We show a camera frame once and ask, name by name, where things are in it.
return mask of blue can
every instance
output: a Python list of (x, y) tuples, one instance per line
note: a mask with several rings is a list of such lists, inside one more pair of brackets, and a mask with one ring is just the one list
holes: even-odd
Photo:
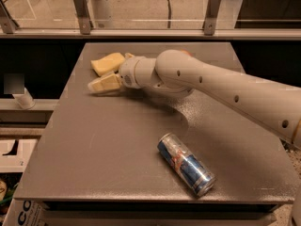
[(163, 158), (199, 197), (214, 185), (215, 176), (174, 134), (168, 133), (163, 136), (158, 149)]

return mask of gray table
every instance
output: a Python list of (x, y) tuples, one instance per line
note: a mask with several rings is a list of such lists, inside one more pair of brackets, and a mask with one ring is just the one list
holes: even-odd
[[(179, 100), (133, 89), (110, 96), (87, 91), (97, 77), (90, 60), (113, 52), (156, 57), (171, 48), (242, 70), (226, 42), (86, 44), (15, 199), (50, 207), (293, 203), (300, 182), (279, 139), (207, 95), (194, 91)], [(205, 196), (196, 198), (158, 153), (157, 143), (167, 132), (178, 135), (216, 175)]]

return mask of silver can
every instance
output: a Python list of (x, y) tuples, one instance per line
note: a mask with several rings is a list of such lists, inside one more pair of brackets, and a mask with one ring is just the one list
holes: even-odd
[(215, 176), (174, 134), (163, 136), (158, 149), (162, 157), (199, 197), (214, 185)]

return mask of white cylinder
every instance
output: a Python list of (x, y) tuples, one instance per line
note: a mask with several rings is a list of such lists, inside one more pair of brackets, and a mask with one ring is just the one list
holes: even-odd
[(24, 94), (13, 94), (12, 96), (22, 109), (30, 109), (35, 105), (35, 101), (27, 88), (24, 88)]

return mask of metal post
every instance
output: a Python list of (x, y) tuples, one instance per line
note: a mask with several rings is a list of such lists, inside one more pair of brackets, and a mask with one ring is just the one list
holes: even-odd
[(88, 35), (93, 27), (87, 8), (87, 0), (73, 0), (81, 34)]
[(208, 0), (206, 18), (204, 23), (204, 34), (213, 35), (216, 27), (217, 14), (221, 0)]
[(17, 22), (11, 18), (8, 9), (2, 0), (0, 0), (0, 25), (2, 31), (6, 34), (13, 34), (14, 31), (19, 27)]

